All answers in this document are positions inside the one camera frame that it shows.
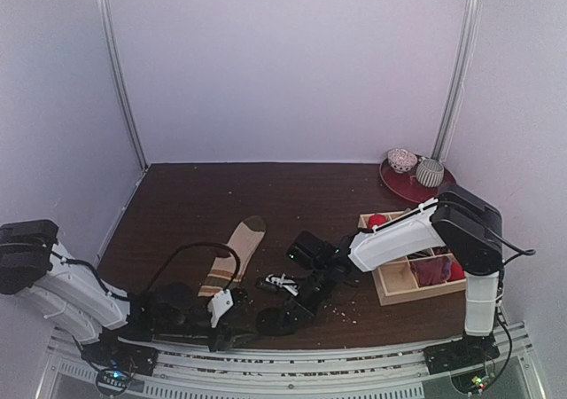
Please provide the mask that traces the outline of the black sock white stripes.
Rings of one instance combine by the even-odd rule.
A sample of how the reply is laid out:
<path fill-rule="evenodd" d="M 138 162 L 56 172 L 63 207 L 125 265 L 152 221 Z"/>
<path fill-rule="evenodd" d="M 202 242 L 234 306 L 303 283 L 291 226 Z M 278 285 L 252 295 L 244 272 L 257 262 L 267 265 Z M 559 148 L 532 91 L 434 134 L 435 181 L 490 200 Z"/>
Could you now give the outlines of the black sock white stripes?
<path fill-rule="evenodd" d="M 299 329 L 298 322 L 290 311 L 270 307 L 258 313 L 255 327 L 261 336 L 281 337 L 294 334 Z"/>

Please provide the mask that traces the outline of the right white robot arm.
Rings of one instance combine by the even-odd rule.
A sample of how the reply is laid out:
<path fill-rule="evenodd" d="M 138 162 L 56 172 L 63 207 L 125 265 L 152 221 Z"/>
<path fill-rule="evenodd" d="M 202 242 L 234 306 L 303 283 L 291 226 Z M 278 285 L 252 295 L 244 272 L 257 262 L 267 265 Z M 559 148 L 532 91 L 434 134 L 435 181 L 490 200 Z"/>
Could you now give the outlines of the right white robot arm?
<path fill-rule="evenodd" d="M 376 228 L 360 228 L 337 244 L 302 231 L 289 257 L 308 272 L 283 307 L 285 332 L 312 320 L 335 286 L 354 271 L 371 272 L 402 256 L 446 247 L 465 273 L 466 336 L 454 345 L 460 364 L 474 364 L 488 350 L 493 331 L 499 276 L 503 269 L 500 211 L 457 184 L 417 208 Z"/>

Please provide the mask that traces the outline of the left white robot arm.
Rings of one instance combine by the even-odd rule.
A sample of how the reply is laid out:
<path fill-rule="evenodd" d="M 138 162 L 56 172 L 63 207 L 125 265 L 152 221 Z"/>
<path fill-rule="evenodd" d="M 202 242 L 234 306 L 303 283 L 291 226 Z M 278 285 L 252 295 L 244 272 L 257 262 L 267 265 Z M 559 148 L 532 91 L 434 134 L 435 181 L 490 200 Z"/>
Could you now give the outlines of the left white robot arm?
<path fill-rule="evenodd" d="M 51 220 L 2 225 L 1 293 L 30 301 L 80 344 L 92 345 L 109 367 L 128 357 L 126 345 L 117 339 L 200 339 L 210 350 L 224 351 L 257 337 L 227 320 L 240 290 L 223 288 L 209 302 L 179 282 L 128 293 L 106 283 L 91 263 L 71 257 Z"/>

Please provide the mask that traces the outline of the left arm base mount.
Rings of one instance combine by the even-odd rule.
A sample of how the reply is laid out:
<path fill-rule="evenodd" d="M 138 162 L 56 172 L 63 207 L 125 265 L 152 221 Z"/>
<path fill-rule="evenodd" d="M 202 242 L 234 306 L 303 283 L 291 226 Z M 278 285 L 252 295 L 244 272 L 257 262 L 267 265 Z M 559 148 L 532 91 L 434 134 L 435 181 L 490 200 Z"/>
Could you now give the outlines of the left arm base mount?
<path fill-rule="evenodd" d="M 79 344 L 80 356 L 95 371 L 95 388 L 106 398 L 124 394 L 136 375 L 151 376 L 159 351 L 155 348 L 117 342 Z"/>

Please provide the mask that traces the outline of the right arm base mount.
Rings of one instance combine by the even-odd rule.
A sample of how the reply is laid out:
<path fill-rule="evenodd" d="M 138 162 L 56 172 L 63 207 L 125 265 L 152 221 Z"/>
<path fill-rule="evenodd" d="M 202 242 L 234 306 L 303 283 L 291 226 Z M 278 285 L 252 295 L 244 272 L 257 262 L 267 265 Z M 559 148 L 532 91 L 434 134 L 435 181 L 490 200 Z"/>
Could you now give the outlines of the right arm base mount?
<path fill-rule="evenodd" d="M 496 375 L 500 350 L 494 340 L 460 339 L 429 346 L 423 357 L 430 375 L 450 373 L 452 386 L 462 394 L 484 392 Z"/>

